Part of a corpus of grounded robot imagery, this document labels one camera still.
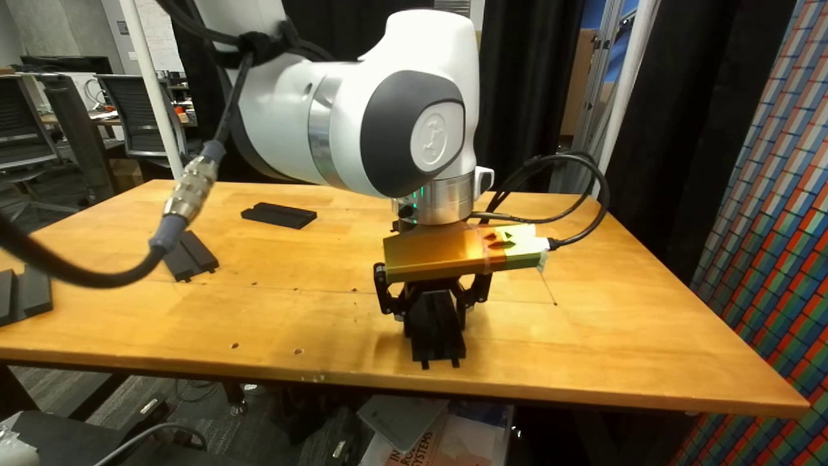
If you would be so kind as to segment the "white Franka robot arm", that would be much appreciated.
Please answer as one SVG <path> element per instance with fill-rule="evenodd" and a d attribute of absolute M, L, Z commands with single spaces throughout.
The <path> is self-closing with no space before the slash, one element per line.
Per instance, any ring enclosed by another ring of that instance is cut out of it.
<path fill-rule="evenodd" d="M 477 201 L 493 184 L 477 158 L 473 22 L 396 10 L 367 53 L 337 61 L 299 35 L 285 0 L 157 4 L 222 79 L 222 116 L 185 188 L 202 194 L 240 144 L 263 175 L 387 201 L 378 308 L 404 325 L 417 362 L 461 362 L 467 308 L 483 298 L 483 271 L 462 255 Z"/>

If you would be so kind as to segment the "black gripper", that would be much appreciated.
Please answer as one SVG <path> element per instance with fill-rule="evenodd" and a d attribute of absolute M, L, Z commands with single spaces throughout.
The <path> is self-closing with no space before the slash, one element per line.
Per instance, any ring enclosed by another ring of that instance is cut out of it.
<path fill-rule="evenodd" d="M 430 368 L 434 355 L 433 307 L 438 307 L 438 355 L 449 362 L 465 359 L 462 313 L 489 298 L 491 274 L 477 273 L 470 285 L 457 278 L 407 282 L 399 295 L 391 293 L 396 281 L 387 267 L 373 267 L 373 285 L 383 313 L 407 316 L 407 337 L 411 342 L 411 360 Z"/>

